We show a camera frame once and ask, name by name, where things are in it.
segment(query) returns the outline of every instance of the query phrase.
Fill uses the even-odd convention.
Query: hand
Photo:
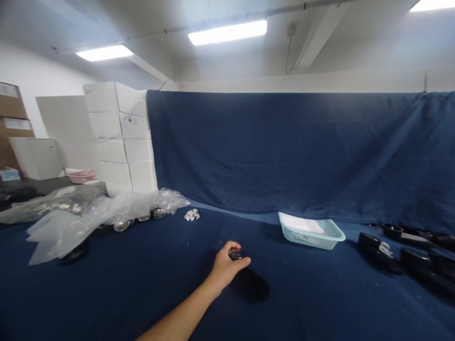
[[[240,249],[241,246],[237,242],[227,242],[218,252],[212,272],[204,282],[214,290],[216,296],[221,294],[221,291],[228,286],[241,269],[246,268],[251,263],[251,258],[249,257],[240,260],[231,260],[229,257],[229,250],[231,248]]]

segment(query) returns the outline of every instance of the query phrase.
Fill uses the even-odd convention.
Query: clear plastic wrap
[[[190,202],[180,193],[171,189],[162,188],[150,193],[150,207],[161,207],[167,214],[174,214],[177,209],[186,207]]]
[[[90,185],[56,189],[45,197],[35,198],[32,201],[0,212],[0,223],[36,222],[54,210],[82,215],[96,198],[105,194],[106,184],[101,181]]]
[[[29,265],[63,258],[101,224],[114,224],[118,220],[146,216],[156,207],[174,214],[178,208],[189,204],[179,192],[162,189],[150,194],[128,191],[119,193],[114,198],[99,197],[82,216],[54,210],[27,230],[30,235],[27,241],[38,242]]]

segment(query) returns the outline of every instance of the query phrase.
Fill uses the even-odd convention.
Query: brown cardboard box
[[[28,121],[19,88],[0,83],[0,169],[11,167],[20,170],[9,137],[35,137],[35,134],[33,130],[6,128],[5,117]]]
[[[9,137],[35,137],[35,134],[33,130],[8,129],[5,126],[5,119],[0,117],[0,169],[11,167],[20,171]]]
[[[0,116],[28,119],[19,87],[0,82]]]

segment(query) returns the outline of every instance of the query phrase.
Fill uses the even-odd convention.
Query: fluorescent light
[[[79,57],[87,59],[90,62],[97,62],[100,60],[127,57],[133,55],[133,53],[123,45],[114,45],[94,50],[81,51],[76,52],[76,54]]]
[[[262,36],[267,32],[267,20],[218,27],[188,34],[193,45],[221,43],[236,39]]]
[[[455,0],[420,0],[411,8],[411,12],[423,12],[434,9],[455,8]]]

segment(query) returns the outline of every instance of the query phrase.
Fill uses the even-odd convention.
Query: white box
[[[117,82],[87,84],[82,88],[89,112],[123,112],[147,117],[146,91]]]
[[[106,182],[106,189],[110,197],[115,197],[120,192],[133,191],[133,186],[125,186],[112,182]]]
[[[140,193],[158,189],[153,161],[132,164],[101,161],[98,180],[132,187],[133,191]]]
[[[46,180],[65,176],[55,140],[10,137],[9,142],[24,177]]]
[[[98,140],[96,151],[100,161],[137,163],[153,160],[152,140]]]
[[[97,138],[130,138],[150,140],[146,117],[115,112],[89,112],[93,135]]]
[[[120,113],[120,124],[124,138],[150,140],[150,127],[147,117]]]

